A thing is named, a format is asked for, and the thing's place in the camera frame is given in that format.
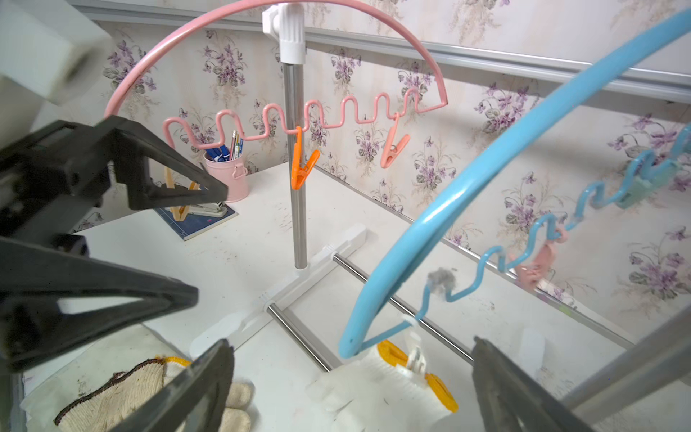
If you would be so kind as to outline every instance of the wooden clip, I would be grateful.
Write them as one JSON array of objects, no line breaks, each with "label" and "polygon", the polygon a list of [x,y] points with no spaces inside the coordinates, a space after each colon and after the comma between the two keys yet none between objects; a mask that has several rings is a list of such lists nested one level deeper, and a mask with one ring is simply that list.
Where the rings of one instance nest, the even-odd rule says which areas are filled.
[{"label": "wooden clip", "polygon": [[314,168],[314,164],[316,164],[321,155],[319,150],[315,150],[305,167],[302,168],[300,166],[300,156],[302,154],[302,128],[298,125],[296,129],[298,133],[295,140],[295,148],[293,149],[293,167],[290,173],[290,187],[294,190],[300,189],[302,185],[305,184],[307,176],[310,174],[312,168]]}]

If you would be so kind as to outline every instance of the white plastic base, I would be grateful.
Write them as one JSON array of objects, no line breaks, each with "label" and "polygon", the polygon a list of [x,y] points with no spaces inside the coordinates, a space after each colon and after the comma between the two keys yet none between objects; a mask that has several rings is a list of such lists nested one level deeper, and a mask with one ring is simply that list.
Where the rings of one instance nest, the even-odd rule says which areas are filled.
[{"label": "white plastic base", "polygon": [[366,232],[365,225],[357,224],[351,227],[335,242],[324,246],[318,254],[314,255],[305,269],[295,269],[293,273],[267,290],[259,299],[248,304],[246,308],[227,315],[197,336],[189,347],[192,358],[199,357],[219,339],[227,339],[228,343],[235,348],[245,343],[271,322],[271,317],[266,313],[268,305],[275,303],[280,309],[290,306],[337,266],[333,259],[334,254],[339,253],[347,257],[365,244]]}]

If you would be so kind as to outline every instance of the blue notebook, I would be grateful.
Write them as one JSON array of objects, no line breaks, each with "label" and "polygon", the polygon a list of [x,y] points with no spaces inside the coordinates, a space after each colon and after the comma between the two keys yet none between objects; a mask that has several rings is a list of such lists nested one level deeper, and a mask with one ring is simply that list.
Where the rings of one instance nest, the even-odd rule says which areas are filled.
[{"label": "blue notebook", "polygon": [[223,205],[228,209],[228,211],[220,218],[214,218],[213,216],[200,216],[198,214],[188,214],[185,220],[182,221],[173,219],[173,214],[168,209],[157,208],[154,210],[156,210],[156,213],[158,213],[158,215],[166,221],[168,226],[172,228],[182,240],[189,240],[190,238],[198,236],[204,231],[208,231],[237,215],[232,208],[226,206],[225,204]]}]

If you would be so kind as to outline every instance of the light pink clothespin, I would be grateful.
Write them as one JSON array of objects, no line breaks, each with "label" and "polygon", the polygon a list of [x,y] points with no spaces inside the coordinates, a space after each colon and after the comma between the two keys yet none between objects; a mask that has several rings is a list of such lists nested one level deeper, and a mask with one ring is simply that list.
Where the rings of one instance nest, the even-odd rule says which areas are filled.
[{"label": "light pink clothespin", "polygon": [[517,265],[515,268],[518,280],[523,289],[527,292],[532,293],[552,267],[557,257],[557,249],[554,243],[564,243],[569,239],[564,227],[557,227],[556,230],[561,236],[556,240],[545,240],[545,244],[542,245],[542,249],[538,252],[533,263],[528,265]]},{"label": "light pink clothespin", "polygon": [[392,148],[393,139],[396,138],[396,130],[398,129],[398,119],[401,116],[400,114],[396,113],[394,114],[394,117],[396,118],[396,122],[394,123],[393,127],[389,129],[389,134],[386,137],[386,142],[384,143],[384,151],[381,152],[382,168],[389,168],[394,159],[401,154],[403,148],[408,144],[408,141],[410,141],[410,135],[405,135],[403,138],[401,138],[401,142],[399,142],[396,147]]}]

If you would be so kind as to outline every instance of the pink wavy hanger wire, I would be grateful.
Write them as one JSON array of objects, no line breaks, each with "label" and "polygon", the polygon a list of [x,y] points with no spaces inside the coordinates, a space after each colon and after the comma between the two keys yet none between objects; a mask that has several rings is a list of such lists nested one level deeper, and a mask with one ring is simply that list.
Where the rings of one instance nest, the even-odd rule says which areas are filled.
[{"label": "pink wavy hanger wire", "polygon": [[[419,109],[418,104],[419,104],[419,99],[420,99],[420,94],[419,91],[416,88],[410,88],[408,91],[406,91],[406,94],[404,95],[404,105],[403,105],[403,112],[398,113],[400,117],[403,117],[406,114],[406,111],[408,109],[408,100],[411,95],[414,95],[415,99],[415,112],[417,113],[425,113],[427,111],[432,111],[438,108],[442,108],[443,106],[446,106],[448,104],[448,98],[446,96],[446,86],[444,85],[444,77],[442,76],[442,72],[439,69],[439,65],[437,65],[437,62],[432,58],[430,53],[425,49],[424,46],[422,46],[422,43],[418,38],[416,38],[407,28],[405,28],[402,24],[400,24],[398,21],[393,19],[392,17],[388,16],[384,12],[380,11],[379,9],[373,8],[372,6],[366,5],[364,3],[361,3],[360,1],[357,0],[325,0],[325,1],[318,1],[318,0],[283,0],[283,1],[276,1],[276,0],[243,0],[239,1],[237,3],[231,3],[226,6],[222,6],[218,9],[212,10],[211,12],[207,12],[201,17],[195,18],[189,23],[183,25],[179,29],[175,30],[172,32],[170,35],[168,35],[165,39],[163,39],[161,42],[159,42],[155,47],[153,47],[148,54],[146,54],[140,61],[139,63],[136,64],[134,68],[130,71],[129,74],[122,80],[120,85],[115,89],[115,92],[113,96],[111,97],[111,100],[108,101],[108,106],[106,107],[106,112],[105,112],[105,117],[108,117],[110,115],[116,115],[118,111],[120,110],[120,107],[127,96],[127,93],[130,91],[130,89],[134,86],[134,84],[137,82],[138,79],[141,78],[143,74],[146,73],[147,70],[149,70],[161,57],[163,57],[167,52],[169,52],[173,47],[178,45],[182,40],[184,40],[186,37],[191,35],[197,30],[200,30],[201,28],[204,28],[205,26],[208,26],[209,24],[218,21],[219,19],[225,18],[229,15],[232,15],[237,12],[242,12],[247,9],[251,8],[256,8],[258,6],[266,6],[266,5],[272,5],[272,4],[277,4],[277,3],[333,3],[333,4],[338,4],[342,6],[347,6],[349,8],[357,9],[360,10],[366,14],[369,14],[373,16],[374,18],[380,20],[381,22],[385,23],[389,27],[391,27],[393,30],[398,32],[403,38],[405,38],[408,42],[410,42],[410,45],[417,50],[418,53],[422,56],[423,59],[427,62],[427,64],[430,66],[432,71],[434,72],[435,79],[437,81],[437,88],[439,90],[439,99],[441,100],[441,103],[432,106],[430,108],[426,109]],[[371,119],[369,120],[360,120],[359,115],[358,115],[358,105],[357,105],[357,99],[353,95],[349,95],[343,99],[341,102],[341,122],[338,124],[326,124],[324,122],[324,109],[321,106],[321,103],[317,100],[310,100],[305,104],[305,127],[304,129],[309,129],[309,110],[310,107],[313,105],[316,105],[319,108],[319,122],[321,123],[321,126],[324,129],[333,129],[333,128],[338,128],[343,126],[343,124],[346,121],[346,103],[349,100],[352,100],[352,103],[354,105],[354,114],[355,114],[355,122],[357,124],[368,124],[368,123],[373,123],[377,119],[377,104],[379,102],[379,99],[384,97],[386,99],[386,116],[393,120],[395,118],[395,115],[397,113],[391,114],[390,113],[390,98],[387,93],[380,93],[375,97],[375,109],[374,109],[374,115]],[[262,118],[264,121],[264,134],[262,135],[255,135],[255,136],[245,136],[245,132],[243,131],[243,126],[240,121],[240,118],[238,115],[233,112],[232,110],[225,109],[221,110],[216,114],[216,127],[218,129],[220,139],[219,142],[214,142],[211,144],[199,144],[196,139],[194,138],[194,133],[192,132],[191,128],[187,124],[185,120],[179,117],[173,117],[173,118],[168,118],[163,122],[163,134],[165,135],[166,139],[168,140],[168,144],[172,147],[175,148],[175,144],[173,143],[173,138],[171,137],[169,127],[171,123],[178,123],[180,124],[185,132],[187,133],[187,136],[190,139],[190,142],[192,143],[193,146],[197,147],[198,149],[212,149],[215,147],[220,147],[221,145],[224,145],[225,143],[225,134],[223,132],[223,127],[220,123],[221,118],[223,118],[224,115],[230,115],[233,117],[235,120],[235,125],[238,129],[238,132],[240,133],[240,137],[244,139],[245,141],[255,141],[255,140],[261,140],[263,138],[267,138],[269,136],[270,132],[270,127],[269,127],[269,111],[275,109],[278,111],[278,116],[281,118],[281,126],[283,127],[284,132],[294,135],[297,133],[297,129],[288,129],[286,123],[285,123],[285,116],[283,114],[283,109],[278,104],[268,104],[267,106],[264,107],[262,111]]]}]

